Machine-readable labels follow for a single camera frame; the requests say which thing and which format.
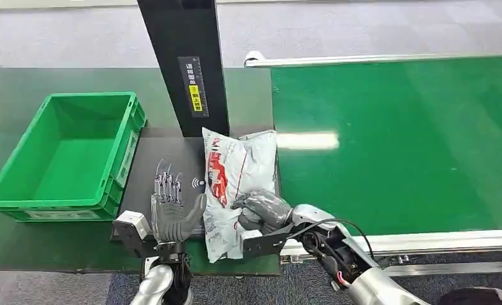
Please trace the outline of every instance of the red printed logo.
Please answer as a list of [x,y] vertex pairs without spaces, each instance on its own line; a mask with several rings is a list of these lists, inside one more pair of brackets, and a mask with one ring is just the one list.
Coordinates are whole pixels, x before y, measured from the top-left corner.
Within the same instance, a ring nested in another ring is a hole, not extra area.
[[221,153],[219,150],[220,138],[214,138],[212,141],[212,151],[208,155],[208,185],[212,194],[219,200],[221,205],[227,207],[227,196],[225,194],[228,180],[225,176],[225,167],[219,163]]

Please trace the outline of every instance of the red wire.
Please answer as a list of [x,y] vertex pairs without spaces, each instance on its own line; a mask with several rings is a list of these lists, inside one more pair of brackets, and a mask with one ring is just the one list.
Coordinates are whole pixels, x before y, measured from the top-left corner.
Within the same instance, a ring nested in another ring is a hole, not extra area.
[[337,281],[344,285],[344,279],[342,278],[340,271],[337,271]]
[[350,284],[343,278],[343,274],[340,271],[337,272],[337,281],[345,287],[350,286]]

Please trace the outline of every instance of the wireless symbol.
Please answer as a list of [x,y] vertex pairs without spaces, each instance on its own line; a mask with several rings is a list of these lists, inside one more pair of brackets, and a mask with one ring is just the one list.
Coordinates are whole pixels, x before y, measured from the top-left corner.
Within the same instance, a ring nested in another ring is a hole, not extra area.
[[191,187],[194,189],[197,188],[198,186],[202,186],[202,185],[204,185],[204,181],[199,180],[197,178],[193,178],[193,180],[191,181]]

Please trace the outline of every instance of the green table surface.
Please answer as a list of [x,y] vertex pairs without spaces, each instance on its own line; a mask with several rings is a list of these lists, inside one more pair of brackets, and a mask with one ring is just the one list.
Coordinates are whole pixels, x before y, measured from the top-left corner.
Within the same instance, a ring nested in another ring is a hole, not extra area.
[[[269,71],[225,73],[231,126],[271,125]],[[159,69],[0,69],[0,169],[48,94],[102,91],[137,92],[149,126],[178,130]],[[110,222],[26,224],[0,214],[0,270],[138,272],[140,261],[110,243],[110,235]],[[277,255],[210,264],[202,241],[190,241],[188,249],[195,274],[280,273]]]
[[367,234],[502,229],[502,57],[271,70],[283,197]]

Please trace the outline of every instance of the black pillar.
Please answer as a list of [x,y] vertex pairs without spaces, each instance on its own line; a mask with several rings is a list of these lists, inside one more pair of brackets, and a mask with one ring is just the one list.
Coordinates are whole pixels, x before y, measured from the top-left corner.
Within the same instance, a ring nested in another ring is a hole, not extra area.
[[229,134],[215,0],[137,0],[184,137]]

